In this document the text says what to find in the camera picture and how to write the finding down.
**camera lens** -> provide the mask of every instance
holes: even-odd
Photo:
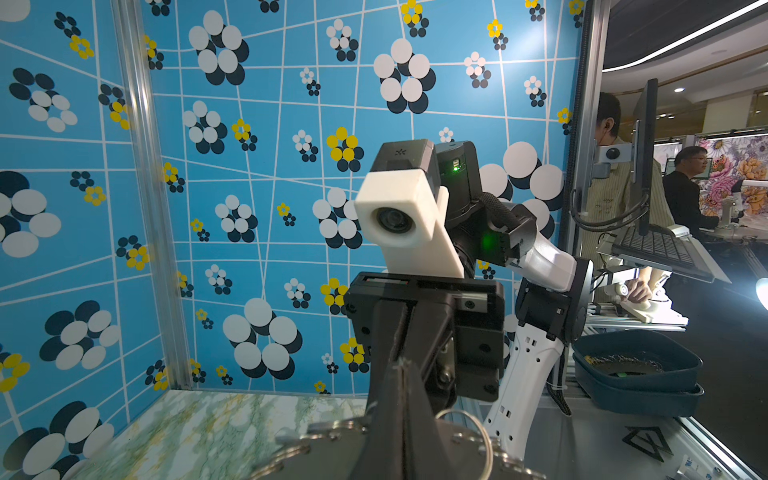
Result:
[[[392,233],[405,233],[411,230],[413,226],[411,217],[396,208],[379,208],[376,217],[379,220],[379,225]]]

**hand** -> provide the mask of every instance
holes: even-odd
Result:
[[[629,289],[629,295],[622,297],[622,300],[629,300],[632,303],[641,303],[650,300],[654,295],[646,280],[636,278],[625,283]]]

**dark blue bin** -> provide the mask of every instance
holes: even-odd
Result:
[[[590,376],[617,389],[650,392],[690,392],[696,389],[701,359],[689,349],[652,330],[621,330],[582,336],[573,343],[574,360]],[[585,356],[623,355],[661,364],[663,372],[648,375],[611,376],[595,369]]]
[[[690,417],[704,395],[704,389],[698,384],[691,392],[617,389],[594,378],[579,359],[576,359],[576,380],[599,408],[628,415]]]

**blue patterned wall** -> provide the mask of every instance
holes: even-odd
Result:
[[[167,388],[109,5],[0,6],[0,478],[71,475]]]
[[[193,380],[367,392],[343,294],[386,268],[352,199],[382,142],[471,140],[557,229],[580,0],[154,0],[144,10]],[[501,280],[509,270],[478,265]]]

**green marble tabletop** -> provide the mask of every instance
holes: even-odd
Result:
[[[170,390],[73,480],[241,480],[275,434],[361,416],[365,399]]]

